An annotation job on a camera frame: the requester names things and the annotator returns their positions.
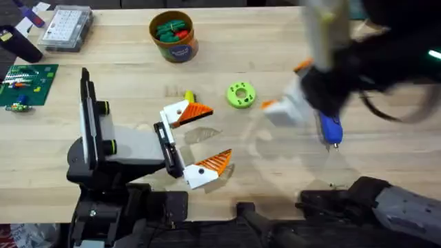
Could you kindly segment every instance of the electronic component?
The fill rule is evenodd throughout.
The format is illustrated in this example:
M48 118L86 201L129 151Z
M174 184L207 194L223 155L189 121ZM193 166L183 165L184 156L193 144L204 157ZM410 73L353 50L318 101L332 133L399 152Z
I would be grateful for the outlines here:
M48 51L79 52L92 22L88 6L57 6L38 44Z
M28 105L45 104L58 65L13 65L0 87L0 106L11 106L19 95L28 97Z

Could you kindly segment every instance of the cylindrical container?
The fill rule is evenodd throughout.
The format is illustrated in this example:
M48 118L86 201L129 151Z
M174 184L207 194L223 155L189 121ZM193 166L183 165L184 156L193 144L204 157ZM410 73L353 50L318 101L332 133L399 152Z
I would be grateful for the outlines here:
M156 29L159 25L163 25L171 20L183 20L188 27L188 35L177 42L162 42L159 40L159 37L156 37ZM193 22L187 14L181 11L171 10L155 16L150 22L149 29L150 35L158 46L159 51L170 62L180 63L188 61L198 52L198 40L194 37Z
M11 25L0 26L0 45L29 63L43 58L43 54Z

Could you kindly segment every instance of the red object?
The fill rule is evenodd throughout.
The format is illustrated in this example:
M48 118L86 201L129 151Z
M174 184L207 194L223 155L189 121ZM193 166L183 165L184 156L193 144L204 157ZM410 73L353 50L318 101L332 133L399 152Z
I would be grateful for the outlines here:
M174 36L179 37L179 39L184 39L188 35L187 30L182 30L174 34Z

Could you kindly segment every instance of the blue object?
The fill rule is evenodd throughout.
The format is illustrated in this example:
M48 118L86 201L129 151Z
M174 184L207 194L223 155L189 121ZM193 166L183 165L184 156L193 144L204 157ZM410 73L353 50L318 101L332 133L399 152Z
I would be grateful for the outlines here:
M27 105L26 103L28 103L28 96L19 95L19 97L17 98L17 103L20 103L22 105Z
M323 138L328 144L338 145L343 139L343 128L338 116L328 117L323 113L318 113L323 132Z
M20 0L12 0L17 7L19 7L21 14L27 17L35 26L42 28L44 26L44 21L37 14L35 14L31 8L24 6Z

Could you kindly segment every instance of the label sticker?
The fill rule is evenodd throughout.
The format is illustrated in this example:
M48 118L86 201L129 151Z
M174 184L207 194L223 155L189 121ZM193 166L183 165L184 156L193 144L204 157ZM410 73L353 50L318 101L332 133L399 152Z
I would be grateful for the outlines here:
M190 45L177 45L169 48L169 51L177 61L187 61L192 56L192 47Z

